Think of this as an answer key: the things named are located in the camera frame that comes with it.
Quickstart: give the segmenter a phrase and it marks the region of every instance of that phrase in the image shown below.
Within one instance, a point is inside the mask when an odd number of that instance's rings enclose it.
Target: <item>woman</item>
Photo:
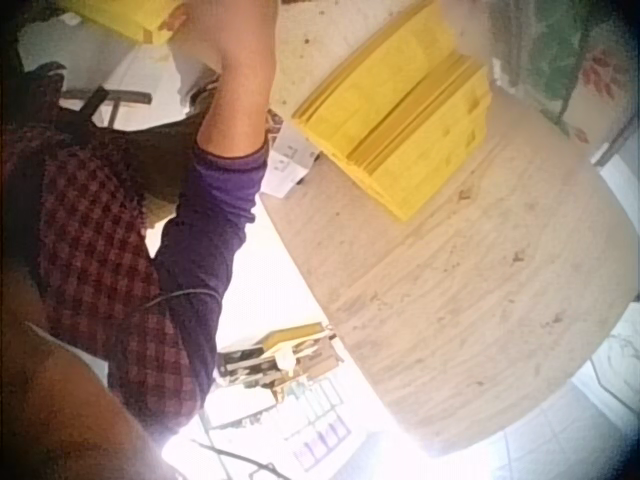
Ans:
[[[160,445],[195,415],[213,382],[221,301],[265,171],[277,3],[210,3],[206,31],[222,76],[200,117],[127,134],[58,107],[57,72],[31,72],[9,87],[26,102],[3,118],[3,333],[11,319],[28,320],[107,360],[111,391]],[[151,259],[142,199],[172,200],[180,185],[177,215]],[[11,331],[30,336],[21,325]],[[29,355],[3,355],[3,373],[32,375],[20,362]],[[76,388],[59,385],[59,398],[39,403],[52,419],[65,411],[55,401],[83,388],[68,381]],[[58,423],[48,435],[69,430]]]

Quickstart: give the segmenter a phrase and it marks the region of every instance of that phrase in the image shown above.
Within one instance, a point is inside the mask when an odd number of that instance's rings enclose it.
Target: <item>purple long-sleeve shirt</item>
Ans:
[[[246,240],[245,227],[266,170],[268,148],[228,159],[195,147],[176,217],[162,232],[154,264],[165,294],[206,289],[168,301],[200,393],[213,383],[216,332],[222,297],[231,282],[235,253]]]

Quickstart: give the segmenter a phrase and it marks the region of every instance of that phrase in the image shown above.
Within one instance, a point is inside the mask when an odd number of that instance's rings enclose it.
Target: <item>floor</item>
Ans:
[[[93,45],[90,49],[94,52],[92,55],[69,54],[59,58],[70,67],[70,84],[73,86],[95,86],[107,82],[118,88],[153,90],[154,104],[151,109],[137,109],[129,112],[129,115],[124,112],[121,128],[146,126],[164,118],[177,118],[184,110],[184,106],[176,99],[175,91],[177,89],[184,93],[187,86],[184,76],[177,75],[177,70],[186,69],[195,75],[197,68],[188,62],[181,65],[172,63],[170,52],[153,49],[134,51],[127,42],[108,35],[106,38],[103,31],[93,26],[70,31],[69,27],[54,21],[48,27],[38,26],[27,36],[23,44],[27,67],[35,66],[39,58],[48,55],[38,50],[37,46],[41,44],[38,38],[41,35],[49,40],[49,53],[66,51],[60,47],[65,42],[83,45],[83,48],[88,44]],[[107,47],[100,48],[105,42]],[[95,64],[96,58],[102,67],[95,71],[88,69],[86,65],[91,62]],[[161,75],[161,78],[156,78],[153,73],[165,70],[169,73]],[[149,81],[151,86],[140,87]],[[173,98],[163,97],[163,92],[173,92]],[[218,338],[223,348],[250,342],[275,328],[324,319],[322,310],[286,253],[266,212],[259,205],[256,213],[257,222],[249,227],[247,245],[238,254],[234,279],[224,302]],[[151,237],[153,249],[159,241],[159,230],[153,232]],[[358,405],[357,395],[352,401]],[[379,431],[379,428],[372,426],[371,433],[376,429]],[[432,473],[429,478],[443,480],[597,479],[611,471],[616,459],[624,451],[624,442],[622,431],[570,381],[519,422],[449,457],[427,459],[407,439],[388,442],[385,451],[389,455],[389,452],[393,452],[391,457],[403,455],[404,460],[400,462],[403,470],[401,477],[398,477],[397,460],[389,457],[383,465],[380,462],[384,455],[367,454],[365,451],[363,458],[368,462],[378,462],[376,465],[379,468],[374,476],[361,478],[426,478],[426,469]],[[180,457],[180,449],[169,454],[169,457],[172,455]],[[349,475],[349,480],[357,480],[357,469],[351,470]]]

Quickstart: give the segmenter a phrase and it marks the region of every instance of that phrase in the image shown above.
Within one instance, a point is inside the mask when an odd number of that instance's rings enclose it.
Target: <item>table top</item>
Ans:
[[[313,89],[411,0],[284,7],[273,107]],[[461,50],[482,17],[448,2]],[[482,440],[584,364],[637,294],[637,236],[596,169],[495,92],[484,145],[408,223],[330,160],[265,207],[376,393],[431,454]]]

